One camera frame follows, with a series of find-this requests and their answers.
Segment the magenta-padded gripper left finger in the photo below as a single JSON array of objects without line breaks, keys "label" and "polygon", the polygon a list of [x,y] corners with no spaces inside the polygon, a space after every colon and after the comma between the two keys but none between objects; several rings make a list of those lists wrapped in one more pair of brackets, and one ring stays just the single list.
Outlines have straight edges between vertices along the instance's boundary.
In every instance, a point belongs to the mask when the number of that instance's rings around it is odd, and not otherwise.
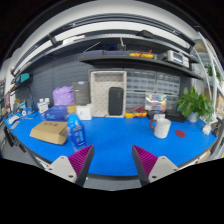
[{"label": "magenta-padded gripper left finger", "polygon": [[94,156],[94,146],[78,150],[69,157],[60,156],[51,163],[46,171],[66,179],[78,186],[83,186]]}]

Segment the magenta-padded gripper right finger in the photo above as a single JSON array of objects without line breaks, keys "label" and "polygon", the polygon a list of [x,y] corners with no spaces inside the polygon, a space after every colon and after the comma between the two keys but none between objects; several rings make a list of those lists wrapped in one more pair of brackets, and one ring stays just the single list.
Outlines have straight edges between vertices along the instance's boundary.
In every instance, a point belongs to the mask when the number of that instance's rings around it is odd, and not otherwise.
[{"label": "magenta-padded gripper right finger", "polygon": [[145,149],[133,145],[132,157],[142,186],[175,173],[179,168],[166,156],[157,157]]}]

